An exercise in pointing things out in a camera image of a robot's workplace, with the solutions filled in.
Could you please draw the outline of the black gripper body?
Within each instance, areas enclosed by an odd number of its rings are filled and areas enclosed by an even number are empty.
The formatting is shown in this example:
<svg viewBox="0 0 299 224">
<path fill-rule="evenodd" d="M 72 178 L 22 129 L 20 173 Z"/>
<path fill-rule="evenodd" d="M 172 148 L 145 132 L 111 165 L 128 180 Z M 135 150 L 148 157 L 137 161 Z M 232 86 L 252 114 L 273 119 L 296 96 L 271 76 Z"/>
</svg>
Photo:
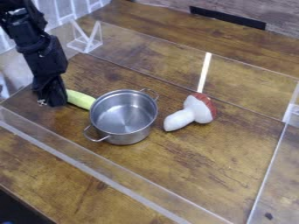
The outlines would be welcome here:
<svg viewBox="0 0 299 224">
<path fill-rule="evenodd" d="M 59 38 L 44 30 L 47 24 L 40 12 L 0 12 L 0 26 L 31 68 L 35 91 L 64 88 L 61 74 L 68 67 Z"/>
</svg>

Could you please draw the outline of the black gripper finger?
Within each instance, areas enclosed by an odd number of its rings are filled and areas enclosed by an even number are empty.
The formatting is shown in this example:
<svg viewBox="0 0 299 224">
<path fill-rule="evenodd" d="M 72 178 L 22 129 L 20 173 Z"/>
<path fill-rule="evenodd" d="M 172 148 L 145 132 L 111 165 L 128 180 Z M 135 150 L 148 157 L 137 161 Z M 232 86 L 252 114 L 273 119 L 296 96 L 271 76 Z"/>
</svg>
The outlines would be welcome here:
<svg viewBox="0 0 299 224">
<path fill-rule="evenodd" d="M 67 90 L 60 76 L 55 77 L 45 85 L 43 91 L 44 102 L 51 107 L 64 106 L 68 101 Z"/>
</svg>

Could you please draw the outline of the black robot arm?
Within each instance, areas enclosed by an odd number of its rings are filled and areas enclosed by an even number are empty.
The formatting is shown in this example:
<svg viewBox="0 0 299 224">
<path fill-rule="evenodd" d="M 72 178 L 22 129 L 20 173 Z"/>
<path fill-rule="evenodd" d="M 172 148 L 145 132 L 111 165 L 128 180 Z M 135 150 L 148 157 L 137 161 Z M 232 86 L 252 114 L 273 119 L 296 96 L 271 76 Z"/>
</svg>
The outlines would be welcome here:
<svg viewBox="0 0 299 224">
<path fill-rule="evenodd" d="M 47 24 L 32 0 L 0 0 L 0 27 L 31 68 L 37 102 L 59 107 L 68 102 L 61 78 L 68 60 L 59 38 L 45 31 Z"/>
</svg>

